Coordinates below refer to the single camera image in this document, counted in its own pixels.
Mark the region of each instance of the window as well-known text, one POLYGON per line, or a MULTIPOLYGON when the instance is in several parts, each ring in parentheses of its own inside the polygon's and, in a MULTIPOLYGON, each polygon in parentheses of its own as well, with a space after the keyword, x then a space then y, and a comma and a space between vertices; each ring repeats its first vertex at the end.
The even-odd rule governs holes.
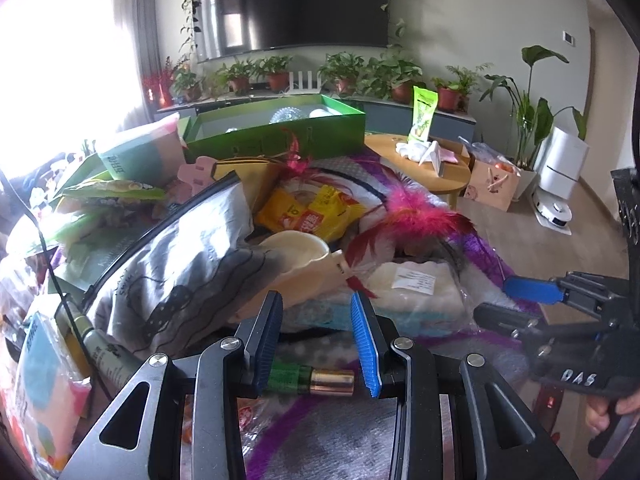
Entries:
POLYGON ((9 0, 0 29, 0 168, 9 178, 114 134, 143 105, 112 0, 9 0))
POLYGON ((246 0, 202 0, 196 13, 200 60, 251 50, 246 0))

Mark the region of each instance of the round table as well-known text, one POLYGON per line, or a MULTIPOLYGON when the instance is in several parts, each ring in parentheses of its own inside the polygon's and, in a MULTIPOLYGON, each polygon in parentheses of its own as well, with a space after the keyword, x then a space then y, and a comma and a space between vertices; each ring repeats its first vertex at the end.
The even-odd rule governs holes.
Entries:
POLYGON ((430 162, 418 166, 417 162, 402 158, 396 153, 396 142, 406 142, 406 136, 393 134, 366 135, 364 143, 391 162, 398 170, 422 184, 435 195, 446 195, 449 207, 455 209, 458 195, 465 189, 471 179, 471 171, 462 160, 457 164, 443 162, 444 174, 438 177, 430 162))

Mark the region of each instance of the potted plant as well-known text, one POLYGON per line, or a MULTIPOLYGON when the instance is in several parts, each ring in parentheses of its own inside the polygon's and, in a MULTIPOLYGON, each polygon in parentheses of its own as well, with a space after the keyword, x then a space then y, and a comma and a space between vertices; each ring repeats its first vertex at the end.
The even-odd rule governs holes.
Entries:
POLYGON ((229 92, 229 84, 226 76, 220 71, 207 72, 202 78, 202 91, 209 99, 217 99, 221 95, 229 92))
POLYGON ((318 72, 325 80, 335 84, 338 95, 352 95, 363 66, 364 59, 361 56, 340 52, 327 54, 326 61, 318 72))
POLYGON ((414 86, 421 86, 421 79, 422 69, 406 52, 390 49, 382 52, 379 59, 369 59, 358 82, 358 90, 364 95, 411 104, 414 86))
POLYGON ((576 108, 567 106, 553 114, 545 98, 541 97, 538 99, 537 105, 533 103, 531 97, 533 67, 537 62, 549 57, 555 57, 563 63, 569 63, 569 60, 562 54, 553 52, 540 45, 528 46, 522 49, 522 60, 529 65, 527 91, 520 91, 512 77, 503 75, 484 76, 491 81, 492 84, 491 87, 482 94, 480 101, 483 101, 486 97, 493 100, 495 90, 504 88, 509 93, 511 104, 513 105, 516 130, 518 133, 518 150, 513 161, 515 165, 521 169, 520 183, 518 184, 514 199, 520 197, 536 176, 536 173, 533 171, 533 163, 538 154, 540 144, 551 133, 556 115, 570 108, 574 113, 575 125, 578 128, 578 137, 584 140, 587 134, 586 120, 576 108))
POLYGON ((438 91, 438 110, 455 112, 460 100, 460 85, 453 81, 445 81, 441 77, 431 79, 438 91))
POLYGON ((271 56, 255 64, 258 75, 266 76, 273 92, 283 92, 289 86, 289 63, 293 56, 271 56))
POLYGON ((250 59, 240 61, 237 57, 233 65, 227 67, 226 63, 218 70, 218 74, 231 83, 231 88, 236 95, 245 95, 249 91, 249 78, 255 73, 255 63, 250 59))
POLYGON ((191 71, 189 63, 178 62, 174 68, 174 82, 170 92, 176 97, 182 97, 188 103, 200 99, 202 95, 200 81, 198 76, 191 71))
POLYGON ((482 63, 474 69, 467 67, 447 65, 447 70, 458 78, 455 82, 460 98, 458 99, 458 111, 464 114, 469 112, 469 96, 478 88, 478 80, 482 72, 492 67, 492 63, 482 63))

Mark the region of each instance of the television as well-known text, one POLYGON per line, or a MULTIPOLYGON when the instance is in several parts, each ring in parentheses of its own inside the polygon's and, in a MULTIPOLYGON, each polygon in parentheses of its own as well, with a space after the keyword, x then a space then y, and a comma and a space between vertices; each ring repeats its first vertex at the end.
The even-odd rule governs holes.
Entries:
POLYGON ((302 45, 388 43, 387 0, 195 0, 199 61, 302 45))

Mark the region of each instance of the green gift box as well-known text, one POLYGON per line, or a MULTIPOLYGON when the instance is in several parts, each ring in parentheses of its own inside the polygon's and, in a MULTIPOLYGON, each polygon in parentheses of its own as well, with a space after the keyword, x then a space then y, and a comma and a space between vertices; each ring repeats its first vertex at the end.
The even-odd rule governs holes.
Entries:
POLYGON ((289 149, 292 134, 302 156, 353 155, 364 148, 364 117, 364 112, 320 94, 288 96, 200 114, 184 140, 193 156, 219 160, 280 155, 289 149), (302 118, 270 124, 277 111, 289 107, 302 118), (324 110, 323 116, 310 118, 318 108, 324 110))

